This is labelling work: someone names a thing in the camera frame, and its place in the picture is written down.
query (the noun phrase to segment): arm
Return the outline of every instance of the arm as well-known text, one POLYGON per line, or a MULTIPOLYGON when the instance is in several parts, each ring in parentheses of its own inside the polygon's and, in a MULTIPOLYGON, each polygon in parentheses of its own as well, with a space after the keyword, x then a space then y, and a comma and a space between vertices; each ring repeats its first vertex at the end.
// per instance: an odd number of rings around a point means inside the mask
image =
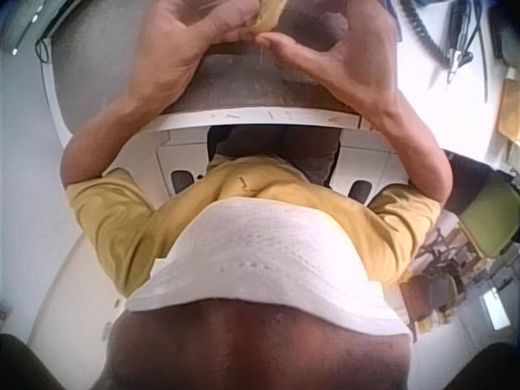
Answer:
POLYGON ((100 178, 130 138, 182 95, 208 47, 244 38, 243 26, 258 9, 258 0, 231 0, 186 25, 181 16, 198 13, 188 1, 153 0, 128 91, 71 139, 62 157, 63 186, 100 178))
POLYGON ((260 34, 256 42, 363 115, 388 138, 415 187, 443 205, 452 188, 451 168, 433 134, 397 88, 395 21, 379 0, 323 5, 348 20, 343 39, 328 52, 309 49, 277 32, 260 34))
POLYGON ((402 94, 398 102, 395 111, 381 115, 375 126, 387 137, 414 186, 444 206, 453 185, 446 154, 402 94))

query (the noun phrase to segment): sleeve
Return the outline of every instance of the sleeve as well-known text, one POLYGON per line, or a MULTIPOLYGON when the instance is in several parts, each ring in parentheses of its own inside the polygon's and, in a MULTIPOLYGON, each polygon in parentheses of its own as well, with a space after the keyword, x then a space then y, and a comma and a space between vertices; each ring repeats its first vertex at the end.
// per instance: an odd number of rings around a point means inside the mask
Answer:
POLYGON ((135 258, 154 208, 122 169, 69 185, 67 197, 102 269, 127 297, 149 278, 154 263, 151 256, 135 258))
POLYGON ((369 205, 381 221, 378 233, 389 244, 394 259, 374 262, 368 274, 389 285, 399 279, 414 259, 427 233, 439 218, 440 203, 407 185, 392 185, 376 196, 369 205))

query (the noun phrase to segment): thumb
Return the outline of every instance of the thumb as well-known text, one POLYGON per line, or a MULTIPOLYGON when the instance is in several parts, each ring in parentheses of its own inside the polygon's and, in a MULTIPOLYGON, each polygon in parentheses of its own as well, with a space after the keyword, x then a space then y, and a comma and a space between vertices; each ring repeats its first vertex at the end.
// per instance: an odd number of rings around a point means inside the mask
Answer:
POLYGON ((204 41, 217 41, 227 33, 245 26, 259 11, 258 0, 224 0, 206 18, 194 24, 193 30, 204 41))
POLYGON ((280 32, 265 32, 255 42, 269 49, 282 63, 296 68, 306 75, 321 80, 327 71, 327 55, 300 45, 280 32))

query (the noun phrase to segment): coiled cable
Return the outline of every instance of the coiled cable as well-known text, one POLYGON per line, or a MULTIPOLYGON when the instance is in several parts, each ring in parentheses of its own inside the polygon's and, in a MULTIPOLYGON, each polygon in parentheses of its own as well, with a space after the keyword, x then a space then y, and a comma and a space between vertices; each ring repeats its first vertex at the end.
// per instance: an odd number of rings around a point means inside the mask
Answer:
MULTIPOLYGON (((414 0, 401 0, 401 6, 405 12, 415 35, 421 42, 422 46, 444 69, 449 69, 449 56, 437 45, 431 38, 426 26, 415 9, 414 0)), ((462 55, 461 67, 473 60, 473 54, 466 51, 462 55)))

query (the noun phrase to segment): white wall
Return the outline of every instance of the white wall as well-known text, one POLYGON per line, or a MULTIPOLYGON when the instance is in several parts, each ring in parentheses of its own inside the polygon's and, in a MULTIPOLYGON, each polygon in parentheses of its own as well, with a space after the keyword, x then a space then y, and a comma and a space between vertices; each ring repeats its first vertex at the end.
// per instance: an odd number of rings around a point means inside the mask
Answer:
MULTIPOLYGON (((52 3, 44 12, 49 14, 52 3)), ((59 180, 62 147, 34 54, 37 22, 15 57, 2 54, 2 284, 5 332, 26 341, 41 302, 80 236, 59 180)))

